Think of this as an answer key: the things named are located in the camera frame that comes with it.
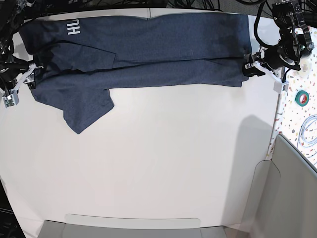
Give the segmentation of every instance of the white tabletop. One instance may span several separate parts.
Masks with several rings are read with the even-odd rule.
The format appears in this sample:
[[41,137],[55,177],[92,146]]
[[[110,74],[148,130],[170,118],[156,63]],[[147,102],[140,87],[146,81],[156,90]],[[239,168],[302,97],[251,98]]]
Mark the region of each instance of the white tabletop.
[[[182,12],[197,11],[155,8],[151,17]],[[116,9],[50,19],[149,13]],[[254,20],[249,16],[255,52]],[[261,19],[259,35],[270,44],[279,39],[271,19]],[[17,56],[28,58],[18,35],[14,42]],[[241,221],[274,121],[278,94],[270,77],[250,78],[242,88],[183,85],[110,93],[114,109],[80,135],[62,111],[35,102],[25,85],[18,106],[4,110],[1,104],[0,176],[27,237],[38,235],[43,220],[65,222],[66,214],[199,218],[201,227]]]

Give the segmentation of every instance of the tape roll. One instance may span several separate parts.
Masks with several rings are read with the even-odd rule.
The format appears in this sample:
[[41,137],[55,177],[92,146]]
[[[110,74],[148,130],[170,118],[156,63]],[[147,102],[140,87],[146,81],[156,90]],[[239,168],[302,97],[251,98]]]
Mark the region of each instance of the tape roll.
[[306,91],[299,91],[295,97],[295,102],[301,106],[304,107],[307,105],[309,101],[309,94]]

